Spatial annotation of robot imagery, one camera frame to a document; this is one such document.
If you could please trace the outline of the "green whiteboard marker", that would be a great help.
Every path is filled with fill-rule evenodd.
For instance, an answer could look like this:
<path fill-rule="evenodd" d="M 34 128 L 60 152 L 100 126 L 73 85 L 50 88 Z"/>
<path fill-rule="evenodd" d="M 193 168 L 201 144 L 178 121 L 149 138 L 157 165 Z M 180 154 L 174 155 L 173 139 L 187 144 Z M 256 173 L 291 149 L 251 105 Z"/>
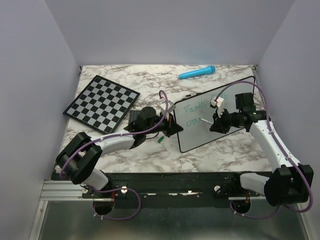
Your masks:
<path fill-rule="evenodd" d="M 205 122 L 205 123 L 208 123 L 208 124 L 213 124 L 213 122 L 209 121 L 209 120 L 206 120 L 206 119 L 203 119 L 203 118 L 199 118 L 199 120 L 201 120 L 202 122 Z"/>

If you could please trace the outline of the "green marker cap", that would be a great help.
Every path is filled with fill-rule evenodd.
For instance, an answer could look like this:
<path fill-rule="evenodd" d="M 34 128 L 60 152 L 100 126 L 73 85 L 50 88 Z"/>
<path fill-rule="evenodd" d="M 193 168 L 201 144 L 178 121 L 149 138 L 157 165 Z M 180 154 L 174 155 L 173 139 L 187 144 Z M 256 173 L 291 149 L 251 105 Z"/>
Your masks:
<path fill-rule="evenodd" d="M 163 139 L 164 139 L 164 136 L 161 136 L 157 142 L 160 144 L 163 141 Z"/>

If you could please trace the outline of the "white whiteboard black frame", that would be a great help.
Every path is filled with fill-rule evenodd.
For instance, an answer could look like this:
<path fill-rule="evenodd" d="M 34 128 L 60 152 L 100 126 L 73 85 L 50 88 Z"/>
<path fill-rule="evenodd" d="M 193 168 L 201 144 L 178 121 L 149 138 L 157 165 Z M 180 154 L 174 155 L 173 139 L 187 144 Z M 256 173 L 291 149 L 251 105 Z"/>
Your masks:
<path fill-rule="evenodd" d="M 207 91 L 193 94 L 174 103 L 175 122 L 183 128 L 183 131 L 177 134 L 179 150 L 186 153 L 207 143 L 225 137 L 225 134 L 211 132 L 209 122 L 213 122 L 215 109 L 210 107 L 211 100 L 221 93 L 220 97 L 224 99 L 225 108 L 228 112 L 236 112 L 235 95 L 242 93 L 253 93 L 255 87 L 248 83 L 238 83 L 227 90 L 223 90 L 227 84 L 219 87 L 210 87 Z"/>

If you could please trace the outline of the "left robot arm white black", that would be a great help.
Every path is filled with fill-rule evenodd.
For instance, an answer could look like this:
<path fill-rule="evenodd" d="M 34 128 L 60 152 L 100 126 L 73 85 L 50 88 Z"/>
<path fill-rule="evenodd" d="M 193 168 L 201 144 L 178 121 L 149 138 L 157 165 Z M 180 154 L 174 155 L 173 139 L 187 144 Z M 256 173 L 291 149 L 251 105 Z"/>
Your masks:
<path fill-rule="evenodd" d="M 144 143 L 149 134 L 162 132 L 171 137 L 183 130 L 171 113 L 162 111 L 157 115 L 154 108 L 144 107 L 136 119 L 119 132 L 95 137 L 78 133 L 56 158 L 56 165 L 61 168 L 59 176 L 67 177 L 75 185 L 90 186 L 101 198 L 107 197 L 111 185 L 107 175 L 96 168 L 100 157 L 134 149 Z"/>

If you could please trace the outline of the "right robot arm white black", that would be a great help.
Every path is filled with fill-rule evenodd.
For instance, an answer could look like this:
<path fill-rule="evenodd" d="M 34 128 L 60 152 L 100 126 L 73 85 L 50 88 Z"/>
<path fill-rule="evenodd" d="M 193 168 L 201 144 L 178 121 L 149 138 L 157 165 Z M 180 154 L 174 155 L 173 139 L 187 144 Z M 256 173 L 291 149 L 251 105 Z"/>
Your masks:
<path fill-rule="evenodd" d="M 215 109 L 211 132 L 226 134 L 232 127 L 245 128 L 258 142 L 272 170 L 270 177 L 257 173 L 243 173 L 230 183 L 230 191 L 241 196 L 247 190 L 266 197 L 271 206 L 284 206 L 311 201 L 308 189 L 313 180 L 313 169 L 289 154 L 277 138 L 266 111 L 257 110 L 251 92 L 235 95 L 235 112 L 228 112 L 224 99 L 214 97 L 210 106 Z"/>

